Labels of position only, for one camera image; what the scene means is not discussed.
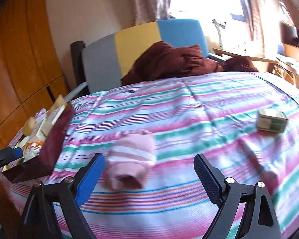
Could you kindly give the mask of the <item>beige carton box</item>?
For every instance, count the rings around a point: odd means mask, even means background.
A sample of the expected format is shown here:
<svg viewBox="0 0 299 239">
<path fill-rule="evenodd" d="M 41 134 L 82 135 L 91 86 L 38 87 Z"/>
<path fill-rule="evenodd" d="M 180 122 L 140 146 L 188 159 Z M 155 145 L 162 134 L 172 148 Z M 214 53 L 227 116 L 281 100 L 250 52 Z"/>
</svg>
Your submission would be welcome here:
<svg viewBox="0 0 299 239">
<path fill-rule="evenodd" d="M 49 132 L 63 113 L 66 106 L 62 105 L 61 107 L 58 107 L 56 110 L 54 110 L 44 121 L 44 124 L 42 126 L 41 132 L 42 134 L 47 138 Z"/>
<path fill-rule="evenodd" d="M 46 120 L 42 119 L 39 123 L 37 123 L 32 131 L 28 143 L 31 142 L 44 142 L 46 140 L 46 136 L 44 135 L 42 128 L 45 124 Z"/>
</svg>

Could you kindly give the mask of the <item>dark red cloth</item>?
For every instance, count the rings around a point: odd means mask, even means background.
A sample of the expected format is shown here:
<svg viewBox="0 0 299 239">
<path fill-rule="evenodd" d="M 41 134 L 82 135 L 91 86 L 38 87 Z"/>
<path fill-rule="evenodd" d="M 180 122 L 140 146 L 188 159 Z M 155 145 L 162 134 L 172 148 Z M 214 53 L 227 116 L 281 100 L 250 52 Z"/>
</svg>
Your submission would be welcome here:
<svg viewBox="0 0 299 239">
<path fill-rule="evenodd" d="M 122 86 L 216 72 L 257 72 L 252 61 L 234 56 L 224 63 L 203 57 L 199 45 L 175 48 L 161 41 L 149 47 L 121 79 Z"/>
</svg>

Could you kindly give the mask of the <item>green tea box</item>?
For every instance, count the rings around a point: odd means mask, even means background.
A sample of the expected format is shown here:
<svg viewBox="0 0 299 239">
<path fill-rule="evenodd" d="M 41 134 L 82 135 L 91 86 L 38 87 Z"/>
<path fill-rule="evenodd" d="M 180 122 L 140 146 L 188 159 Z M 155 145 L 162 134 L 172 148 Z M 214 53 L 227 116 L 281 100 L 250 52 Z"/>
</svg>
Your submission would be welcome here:
<svg viewBox="0 0 299 239">
<path fill-rule="evenodd" d="M 275 109 L 259 109 L 256 125 L 259 130 L 283 133 L 288 124 L 284 112 Z"/>
</svg>

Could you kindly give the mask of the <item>grey yellow blue chair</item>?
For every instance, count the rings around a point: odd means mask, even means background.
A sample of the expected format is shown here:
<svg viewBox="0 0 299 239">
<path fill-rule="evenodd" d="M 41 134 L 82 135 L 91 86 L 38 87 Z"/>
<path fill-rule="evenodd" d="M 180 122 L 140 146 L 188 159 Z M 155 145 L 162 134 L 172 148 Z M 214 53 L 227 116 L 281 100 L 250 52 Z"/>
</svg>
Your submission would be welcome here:
<svg viewBox="0 0 299 239">
<path fill-rule="evenodd" d="M 204 57 L 225 62 L 224 58 L 209 52 L 198 20 L 170 19 L 141 24 L 85 44 L 82 60 L 86 81 L 71 91 L 65 100 L 119 87 L 120 80 L 137 58 L 160 41 L 176 48 L 198 44 Z"/>
</svg>

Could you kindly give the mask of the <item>wooden desk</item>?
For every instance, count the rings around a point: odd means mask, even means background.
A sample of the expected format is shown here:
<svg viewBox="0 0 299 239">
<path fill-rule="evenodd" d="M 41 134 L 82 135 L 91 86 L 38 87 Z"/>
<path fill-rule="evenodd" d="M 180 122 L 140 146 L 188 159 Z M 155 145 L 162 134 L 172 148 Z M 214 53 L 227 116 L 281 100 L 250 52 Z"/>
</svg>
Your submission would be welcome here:
<svg viewBox="0 0 299 239">
<path fill-rule="evenodd" d="M 299 61 L 296 59 L 275 55 L 273 57 L 255 56 L 248 52 L 230 49 L 213 48 L 213 52 L 226 59 L 234 56 L 248 58 L 259 72 L 269 72 L 299 88 Z"/>
</svg>

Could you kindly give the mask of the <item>gold metal tin box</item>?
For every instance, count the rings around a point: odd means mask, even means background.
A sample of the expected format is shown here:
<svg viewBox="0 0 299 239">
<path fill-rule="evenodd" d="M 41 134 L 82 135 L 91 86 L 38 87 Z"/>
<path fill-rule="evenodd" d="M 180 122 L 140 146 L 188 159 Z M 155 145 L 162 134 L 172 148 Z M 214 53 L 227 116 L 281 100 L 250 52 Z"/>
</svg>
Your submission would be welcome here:
<svg viewBox="0 0 299 239">
<path fill-rule="evenodd" d="M 51 175 L 62 151 L 66 132 L 74 114 L 72 105 L 67 104 L 46 140 L 36 145 L 39 151 L 28 160 L 17 160 L 16 165 L 4 168 L 2 170 L 3 176 L 11 183 L 18 183 Z"/>
</svg>

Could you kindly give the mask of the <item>yellow sponge block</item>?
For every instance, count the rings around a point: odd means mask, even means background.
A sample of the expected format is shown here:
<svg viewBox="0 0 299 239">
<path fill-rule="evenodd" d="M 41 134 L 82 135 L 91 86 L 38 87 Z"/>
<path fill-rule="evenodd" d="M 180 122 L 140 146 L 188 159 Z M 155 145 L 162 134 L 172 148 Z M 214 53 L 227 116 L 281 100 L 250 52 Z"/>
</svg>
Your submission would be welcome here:
<svg viewBox="0 0 299 239">
<path fill-rule="evenodd" d="M 59 95 L 52 107 L 47 111 L 47 116 L 50 116 L 53 111 L 61 106 L 67 106 L 67 102 L 64 100 L 62 95 Z"/>
<path fill-rule="evenodd" d="M 22 132 L 24 136 L 29 136 L 32 134 L 36 121 L 33 117 L 30 117 L 22 127 Z"/>
</svg>

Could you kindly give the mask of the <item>orange snack bag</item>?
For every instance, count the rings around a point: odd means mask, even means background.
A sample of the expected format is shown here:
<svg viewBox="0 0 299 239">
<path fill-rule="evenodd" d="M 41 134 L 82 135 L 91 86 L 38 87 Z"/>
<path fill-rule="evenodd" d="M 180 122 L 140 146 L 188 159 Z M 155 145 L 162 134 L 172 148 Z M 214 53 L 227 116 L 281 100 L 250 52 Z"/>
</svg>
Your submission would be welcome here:
<svg viewBox="0 0 299 239">
<path fill-rule="evenodd" d="M 24 161 L 28 161 L 28 160 L 36 157 L 39 154 L 43 144 L 44 144 L 43 141 L 28 142 L 27 144 L 25 144 L 25 146 L 23 147 Z"/>
</svg>

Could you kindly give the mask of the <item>pink sock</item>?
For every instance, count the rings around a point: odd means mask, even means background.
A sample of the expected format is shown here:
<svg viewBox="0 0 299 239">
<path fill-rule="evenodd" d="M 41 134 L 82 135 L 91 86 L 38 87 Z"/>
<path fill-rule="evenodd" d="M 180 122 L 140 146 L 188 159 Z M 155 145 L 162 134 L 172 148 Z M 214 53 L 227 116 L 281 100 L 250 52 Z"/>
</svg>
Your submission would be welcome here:
<svg viewBox="0 0 299 239">
<path fill-rule="evenodd" d="M 118 139 L 106 157 L 105 187 L 114 191 L 143 189 L 156 164 L 154 133 L 145 129 Z"/>
</svg>

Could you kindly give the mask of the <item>black speaker set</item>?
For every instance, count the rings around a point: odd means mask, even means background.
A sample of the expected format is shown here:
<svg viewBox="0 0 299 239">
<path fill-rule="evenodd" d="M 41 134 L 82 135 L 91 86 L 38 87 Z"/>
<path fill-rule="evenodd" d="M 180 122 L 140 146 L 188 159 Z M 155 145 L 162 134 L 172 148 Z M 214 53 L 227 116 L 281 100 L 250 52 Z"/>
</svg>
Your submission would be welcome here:
<svg viewBox="0 0 299 239">
<path fill-rule="evenodd" d="M 280 22 L 281 42 L 299 48 L 299 29 L 285 22 Z"/>
</svg>

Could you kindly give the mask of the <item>wooden wardrobe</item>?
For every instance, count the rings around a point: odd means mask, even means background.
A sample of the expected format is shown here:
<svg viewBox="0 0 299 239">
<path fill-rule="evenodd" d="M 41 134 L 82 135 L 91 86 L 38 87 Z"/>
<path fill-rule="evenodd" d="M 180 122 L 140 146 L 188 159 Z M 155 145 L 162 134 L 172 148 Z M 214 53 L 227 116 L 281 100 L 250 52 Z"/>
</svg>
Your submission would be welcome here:
<svg viewBox="0 0 299 239">
<path fill-rule="evenodd" d="M 46 1 L 6 0 L 0 6 L 0 146 L 67 92 Z"/>
</svg>

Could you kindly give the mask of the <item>black rolled mat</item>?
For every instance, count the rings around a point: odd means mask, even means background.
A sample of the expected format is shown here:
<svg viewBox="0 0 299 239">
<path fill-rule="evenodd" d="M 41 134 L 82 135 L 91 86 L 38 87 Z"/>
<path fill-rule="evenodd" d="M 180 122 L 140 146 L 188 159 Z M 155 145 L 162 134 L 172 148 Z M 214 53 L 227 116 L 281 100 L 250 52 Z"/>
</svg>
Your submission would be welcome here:
<svg viewBox="0 0 299 239">
<path fill-rule="evenodd" d="M 82 60 L 82 51 L 84 48 L 85 43 L 83 40 L 75 41 L 70 45 L 72 66 L 77 86 L 86 81 Z"/>
</svg>

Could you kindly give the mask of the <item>striped bed sheet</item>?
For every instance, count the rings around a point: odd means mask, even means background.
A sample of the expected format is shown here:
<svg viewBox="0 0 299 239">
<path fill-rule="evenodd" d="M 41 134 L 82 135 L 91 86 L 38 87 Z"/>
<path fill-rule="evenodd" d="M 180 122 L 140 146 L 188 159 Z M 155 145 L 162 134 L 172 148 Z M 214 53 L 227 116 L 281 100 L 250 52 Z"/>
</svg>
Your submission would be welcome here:
<svg viewBox="0 0 299 239">
<path fill-rule="evenodd" d="M 299 228 L 299 89 L 270 73 L 229 72 L 138 83 L 72 101 L 75 115 L 45 184 L 62 181 L 123 135 L 154 133 L 156 164 L 143 189 L 100 179 L 81 207 L 97 238 L 201 238 L 217 212 L 193 167 L 202 153 L 239 183 L 265 183 L 282 238 Z M 284 112 L 283 133 L 262 131 L 259 109 Z"/>
</svg>

